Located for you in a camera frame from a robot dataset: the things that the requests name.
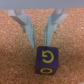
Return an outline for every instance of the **cork surface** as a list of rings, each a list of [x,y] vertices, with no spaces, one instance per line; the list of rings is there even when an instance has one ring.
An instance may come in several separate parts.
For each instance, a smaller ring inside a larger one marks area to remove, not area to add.
[[[52,38],[59,48],[60,67],[55,75],[35,74],[36,49],[45,45],[45,25],[54,9],[25,12],[32,16],[36,48],[20,25],[0,10],[0,84],[79,84],[84,82],[84,9],[73,8]]]

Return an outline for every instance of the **letter block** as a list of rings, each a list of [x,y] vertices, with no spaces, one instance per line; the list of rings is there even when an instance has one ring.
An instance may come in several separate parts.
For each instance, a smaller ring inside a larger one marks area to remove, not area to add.
[[[39,46],[37,48],[35,73],[54,75],[58,67],[58,48]]]

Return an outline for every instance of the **yellow symbol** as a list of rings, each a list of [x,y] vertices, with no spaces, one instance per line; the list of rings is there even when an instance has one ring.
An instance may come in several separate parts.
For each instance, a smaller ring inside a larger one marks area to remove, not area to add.
[[[54,60],[54,55],[51,51],[42,51],[42,57],[47,57],[47,55],[45,55],[46,53],[50,53],[51,54],[51,59],[49,61],[43,59],[43,62],[45,63],[51,63]]]
[[[43,68],[43,69],[40,70],[40,72],[41,72],[41,73],[45,73],[45,74],[49,74],[49,73],[52,73],[53,70],[50,69],[50,68]]]

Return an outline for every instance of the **cube top face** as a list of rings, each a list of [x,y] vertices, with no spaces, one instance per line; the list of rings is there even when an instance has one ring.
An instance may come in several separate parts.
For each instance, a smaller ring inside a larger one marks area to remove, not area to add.
[[[84,0],[0,0],[0,9],[83,8]]]
[[[58,68],[58,48],[39,46],[37,48],[36,66]]]

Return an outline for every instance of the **purple cube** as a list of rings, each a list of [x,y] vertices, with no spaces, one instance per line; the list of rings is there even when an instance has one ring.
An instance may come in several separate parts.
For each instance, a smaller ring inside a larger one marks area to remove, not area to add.
[[[58,48],[39,46],[37,48],[35,73],[54,75],[58,67]]]

